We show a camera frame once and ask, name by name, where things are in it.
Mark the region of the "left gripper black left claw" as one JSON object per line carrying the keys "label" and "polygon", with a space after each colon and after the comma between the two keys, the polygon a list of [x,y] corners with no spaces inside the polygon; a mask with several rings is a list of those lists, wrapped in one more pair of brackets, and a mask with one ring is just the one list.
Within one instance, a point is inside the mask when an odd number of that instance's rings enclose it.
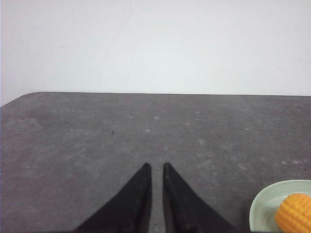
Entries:
{"label": "left gripper black left claw", "polygon": [[147,233],[152,209],[152,170],[145,163],[104,206],[75,233]]}

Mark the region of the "left gripper black right claw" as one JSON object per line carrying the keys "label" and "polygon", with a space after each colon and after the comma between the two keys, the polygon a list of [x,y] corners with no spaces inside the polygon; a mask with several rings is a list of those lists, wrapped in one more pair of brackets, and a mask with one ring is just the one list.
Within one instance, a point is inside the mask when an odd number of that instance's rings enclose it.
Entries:
{"label": "left gripper black right claw", "polygon": [[167,233],[236,233],[191,189],[170,163],[163,166],[163,212]]}

